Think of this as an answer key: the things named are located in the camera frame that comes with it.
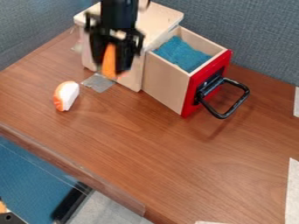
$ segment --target black handle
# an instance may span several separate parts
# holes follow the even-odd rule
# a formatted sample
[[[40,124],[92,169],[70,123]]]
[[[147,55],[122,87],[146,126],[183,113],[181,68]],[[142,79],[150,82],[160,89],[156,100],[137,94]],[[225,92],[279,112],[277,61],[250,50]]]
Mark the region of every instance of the black handle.
[[[234,111],[236,111],[236,109],[246,100],[246,98],[250,94],[249,88],[247,86],[245,86],[244,84],[239,83],[238,81],[231,80],[231,79],[228,79],[228,78],[223,78],[223,81],[220,84],[223,84],[225,82],[228,83],[228,84],[231,84],[231,85],[233,85],[233,86],[235,86],[237,88],[243,89],[244,90],[244,94],[224,114],[220,114],[219,112],[217,112],[207,101],[204,100],[204,98],[205,98],[205,94],[204,93],[199,94],[198,98],[197,98],[197,100],[199,102],[201,102],[205,106],[205,108],[213,116],[217,117],[218,119],[226,119],[228,116],[230,116]]]

